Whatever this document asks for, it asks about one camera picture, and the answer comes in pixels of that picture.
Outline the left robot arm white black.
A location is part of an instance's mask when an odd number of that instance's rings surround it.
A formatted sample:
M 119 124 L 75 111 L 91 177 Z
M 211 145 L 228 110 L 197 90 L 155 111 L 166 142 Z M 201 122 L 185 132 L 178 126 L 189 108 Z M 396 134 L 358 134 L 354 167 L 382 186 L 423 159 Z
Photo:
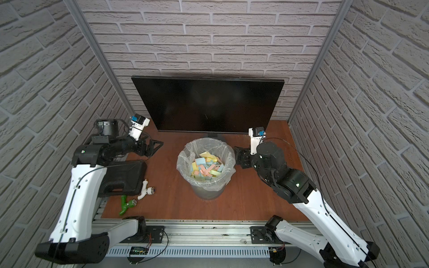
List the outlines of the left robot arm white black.
M 125 219 L 100 233 L 92 231 L 99 189 L 108 171 L 145 164 L 143 161 L 121 163 L 115 158 L 135 153 L 149 159 L 163 146 L 161 141 L 141 135 L 150 123 L 148 118 L 132 116 L 131 123 L 124 125 L 128 129 L 124 136 L 119 134 L 118 123 L 119 119 L 97 120 L 94 125 L 97 133 L 75 150 L 63 209 L 49 241 L 37 245 L 37 258 L 59 265 L 96 264 L 118 243 L 134 237 L 149 237 L 142 217 Z

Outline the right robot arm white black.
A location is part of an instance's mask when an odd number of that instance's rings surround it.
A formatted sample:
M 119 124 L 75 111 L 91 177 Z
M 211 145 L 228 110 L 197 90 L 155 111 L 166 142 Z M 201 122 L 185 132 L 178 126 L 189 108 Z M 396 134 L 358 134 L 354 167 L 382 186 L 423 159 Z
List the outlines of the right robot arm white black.
M 284 153 L 273 142 L 249 149 L 234 148 L 236 162 L 253 168 L 272 190 L 301 211 L 319 230 L 315 235 L 299 229 L 279 216 L 265 225 L 267 237 L 290 243 L 311 254 L 326 268 L 366 268 L 380 253 L 375 242 L 365 241 L 325 202 L 316 184 L 303 172 L 289 167 Z

